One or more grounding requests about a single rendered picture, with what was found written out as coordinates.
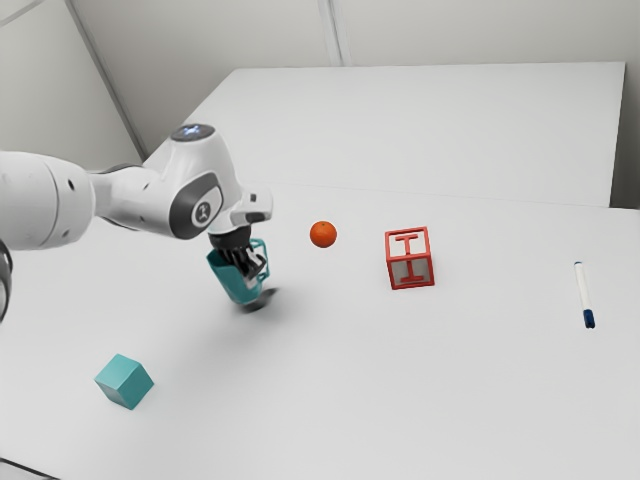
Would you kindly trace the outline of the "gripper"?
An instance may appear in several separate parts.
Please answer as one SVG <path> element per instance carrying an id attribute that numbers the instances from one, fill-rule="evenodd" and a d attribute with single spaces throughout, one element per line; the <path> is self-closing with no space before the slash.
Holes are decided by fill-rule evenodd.
<path id="1" fill-rule="evenodd" d="M 214 250 L 228 264 L 238 264 L 245 285 L 251 289 L 267 266 L 266 258 L 250 248 L 251 227 L 241 226 L 227 233 L 209 233 Z"/>

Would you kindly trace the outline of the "teal faceted mug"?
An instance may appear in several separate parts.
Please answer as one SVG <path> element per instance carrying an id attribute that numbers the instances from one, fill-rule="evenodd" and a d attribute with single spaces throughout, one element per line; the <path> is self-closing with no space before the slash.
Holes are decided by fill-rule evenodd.
<path id="1" fill-rule="evenodd" d="M 265 265 L 258 275 L 249 282 L 244 280 L 241 272 L 232 264 L 228 264 L 215 249 L 207 255 L 209 266 L 229 298 L 238 305 L 249 305 L 258 300 L 263 290 L 263 282 L 270 276 L 269 260 L 266 244 L 257 238 L 250 239 L 253 250 L 265 260 Z"/>

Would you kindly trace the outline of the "orange fruit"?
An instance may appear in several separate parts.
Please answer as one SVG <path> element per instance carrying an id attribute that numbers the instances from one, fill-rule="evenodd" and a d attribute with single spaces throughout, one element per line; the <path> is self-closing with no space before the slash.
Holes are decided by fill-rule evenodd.
<path id="1" fill-rule="evenodd" d="M 309 231 L 311 242 L 319 248 L 328 248 L 337 240 L 337 229 L 329 221 L 315 222 Z"/>

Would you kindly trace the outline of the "red letter block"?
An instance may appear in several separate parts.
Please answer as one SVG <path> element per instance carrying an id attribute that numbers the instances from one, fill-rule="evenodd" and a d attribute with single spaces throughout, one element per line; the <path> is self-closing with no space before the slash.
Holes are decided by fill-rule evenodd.
<path id="1" fill-rule="evenodd" d="M 426 226 L 386 231 L 385 259 L 392 290 L 435 285 Z"/>

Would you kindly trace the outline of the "teal cube block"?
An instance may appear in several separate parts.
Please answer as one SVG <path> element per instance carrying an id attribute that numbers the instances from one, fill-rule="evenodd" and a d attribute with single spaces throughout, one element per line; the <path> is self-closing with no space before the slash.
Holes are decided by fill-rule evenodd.
<path id="1" fill-rule="evenodd" d="M 133 410 L 154 386 L 141 363 L 116 354 L 96 375 L 95 383 L 112 402 Z"/>

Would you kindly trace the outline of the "white pen with blue cap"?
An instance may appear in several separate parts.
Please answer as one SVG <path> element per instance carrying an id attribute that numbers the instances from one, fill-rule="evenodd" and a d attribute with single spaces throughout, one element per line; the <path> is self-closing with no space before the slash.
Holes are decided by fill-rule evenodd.
<path id="1" fill-rule="evenodd" d="M 596 327 L 595 317 L 592 310 L 591 300 L 586 282 L 584 264 L 581 261 L 574 263 L 574 271 L 578 286 L 580 302 L 582 307 L 583 320 L 587 329 Z"/>

